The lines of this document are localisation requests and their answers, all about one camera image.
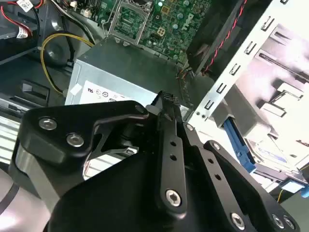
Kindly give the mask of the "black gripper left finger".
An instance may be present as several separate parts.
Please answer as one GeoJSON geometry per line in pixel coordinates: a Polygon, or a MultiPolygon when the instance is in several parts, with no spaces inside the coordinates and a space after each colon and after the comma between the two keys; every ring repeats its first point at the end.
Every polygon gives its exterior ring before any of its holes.
{"type": "Polygon", "coordinates": [[[37,108],[21,120],[9,172],[53,212],[72,188],[134,155],[157,156],[157,207],[187,213],[177,98],[159,92],[143,107],[115,101],[37,108]]]}

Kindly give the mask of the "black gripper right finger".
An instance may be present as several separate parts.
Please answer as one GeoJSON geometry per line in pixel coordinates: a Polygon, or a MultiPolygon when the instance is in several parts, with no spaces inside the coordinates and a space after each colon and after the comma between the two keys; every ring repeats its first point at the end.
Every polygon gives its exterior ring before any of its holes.
{"type": "Polygon", "coordinates": [[[202,143],[174,110],[183,141],[192,231],[299,232],[295,219],[214,140],[202,143]]]}

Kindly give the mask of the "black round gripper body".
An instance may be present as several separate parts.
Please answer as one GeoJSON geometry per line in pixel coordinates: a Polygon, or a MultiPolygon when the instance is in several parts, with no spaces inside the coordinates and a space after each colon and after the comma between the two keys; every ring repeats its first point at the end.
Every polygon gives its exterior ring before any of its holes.
{"type": "Polygon", "coordinates": [[[69,190],[52,212],[51,232],[226,232],[193,149],[184,152],[188,209],[173,220],[157,207],[157,156],[134,155],[69,190]]]}

